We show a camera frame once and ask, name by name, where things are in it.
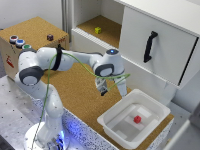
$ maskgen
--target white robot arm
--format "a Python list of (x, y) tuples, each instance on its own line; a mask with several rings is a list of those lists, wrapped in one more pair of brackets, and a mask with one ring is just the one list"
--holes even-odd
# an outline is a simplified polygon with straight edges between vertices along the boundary
[[(126, 81), (124, 75), (124, 66), (119, 51), (111, 49), (102, 56), (100, 53), (80, 53), (66, 51), (61, 48), (40, 48), (38, 51), (33, 49), (24, 49), (19, 55), (19, 73), (16, 74), (15, 82), (17, 85), (34, 99), (45, 100), (47, 85), (40, 79), (44, 70), (67, 71), (75, 62), (88, 64), (96, 76), (113, 77), (115, 83), (118, 83), (118, 89), (121, 96), (127, 94)], [(107, 92), (104, 79), (96, 78), (97, 89), (104, 95)], [(36, 144), (41, 149), (49, 149), (49, 143), (56, 139), (62, 127), (63, 105), (59, 94), (53, 85), (49, 85), (45, 105), (45, 124), (39, 130), (36, 137)]]

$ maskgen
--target cork board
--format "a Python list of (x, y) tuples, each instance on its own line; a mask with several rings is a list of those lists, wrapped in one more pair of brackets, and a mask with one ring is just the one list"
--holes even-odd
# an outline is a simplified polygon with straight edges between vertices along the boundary
[[(47, 72), (42, 77), (42, 81), (47, 83)], [(113, 84), (112, 81), (107, 83), (108, 87)], [(99, 116), (121, 100), (117, 87), (103, 97), (100, 96), (95, 87), (95, 77), (78, 63), (73, 64), (73, 67), (66, 72), (51, 71), (50, 84), (56, 87), (65, 108), (120, 150), (123, 150), (104, 133), (103, 127), (97, 122)], [(169, 115), (136, 150), (145, 150), (172, 119), (173, 115)]]
[(48, 34), (54, 36), (54, 41), (68, 36), (66, 32), (40, 17), (32, 18), (0, 31), (0, 37), (8, 43), (10, 36), (17, 35), (19, 39), (25, 40), (26, 44), (30, 44), (35, 50), (52, 43), (52, 41), (47, 40)]
[[(114, 21), (111, 21), (103, 16), (97, 16), (83, 24), (77, 26), (78, 28), (88, 32), (89, 34), (99, 38), (106, 43), (119, 48), (119, 40), (122, 26)], [(100, 27), (102, 32), (95, 33), (95, 28)]]

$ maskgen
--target brown cardboard box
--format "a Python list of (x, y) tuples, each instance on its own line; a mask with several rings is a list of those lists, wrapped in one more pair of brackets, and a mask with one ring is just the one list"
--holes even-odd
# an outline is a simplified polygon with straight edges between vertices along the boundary
[[(47, 35), (54, 36), (53, 41), (47, 40)], [(21, 49), (10, 44), (10, 36), (17, 35), (19, 39), (25, 40), (26, 44), (38, 50), (41, 47), (58, 47), (60, 44), (64, 49), (69, 49), (69, 35), (43, 20), (35, 17), (12, 27), (0, 31), (0, 50), (6, 74), (14, 79), (18, 72), (18, 56)]]

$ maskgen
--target drawer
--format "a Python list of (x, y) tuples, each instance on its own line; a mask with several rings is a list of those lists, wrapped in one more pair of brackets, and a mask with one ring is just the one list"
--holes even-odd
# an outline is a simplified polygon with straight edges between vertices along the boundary
[[(144, 54), (151, 32), (151, 60), (144, 63)], [(189, 62), (197, 37), (125, 7), (119, 50), (132, 62), (179, 85)]]

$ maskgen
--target green cable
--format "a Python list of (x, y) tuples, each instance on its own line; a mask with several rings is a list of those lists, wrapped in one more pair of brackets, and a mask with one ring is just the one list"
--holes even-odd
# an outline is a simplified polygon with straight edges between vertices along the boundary
[[(91, 72), (78, 58), (76, 58), (75, 56), (71, 55), (71, 54), (67, 54), (67, 53), (62, 53), (64, 55), (68, 55), (68, 56), (71, 56), (73, 57), (74, 59), (76, 59), (90, 74), (92, 74), (93, 76), (97, 77), (97, 78), (102, 78), (102, 79), (116, 79), (116, 78), (120, 78), (120, 77), (124, 77), (123, 79), (121, 79), (120, 81), (118, 81), (117, 83), (113, 84), (110, 88), (108, 88), (108, 91), (110, 91), (113, 87), (115, 87), (118, 83), (120, 83), (122, 80), (128, 78), (130, 76), (130, 74), (124, 74), (124, 75), (119, 75), (119, 76), (114, 76), (114, 77), (100, 77), (100, 76), (97, 76), (95, 75), (93, 72)], [(46, 91), (46, 95), (45, 95), (45, 100), (44, 100), (44, 105), (43, 105), (43, 108), (42, 108), (42, 115), (40, 117), (40, 122), (39, 122), (39, 125), (37, 127), (37, 130), (35, 132), (35, 136), (33, 138), (33, 143), (32, 143), (32, 148), (31, 150), (33, 150), (33, 144), (34, 144), (34, 141), (35, 141), (35, 137), (37, 135), (37, 132), (38, 132), (38, 129), (40, 127), (40, 124), (41, 124), (41, 121), (42, 121), (42, 117), (43, 117), (43, 114), (44, 114), (44, 108), (45, 108), (45, 105), (46, 105), (46, 101), (47, 101), (47, 97), (48, 97), (48, 92), (49, 92), (49, 78), (50, 78), (50, 70), (51, 70), (51, 64), (54, 60), (54, 58), (57, 56), (57, 54), (55, 54), (52, 58), (51, 58), (51, 61), (50, 61), (50, 65), (49, 65), (49, 68), (48, 68), (48, 81), (47, 81), (47, 91)]]

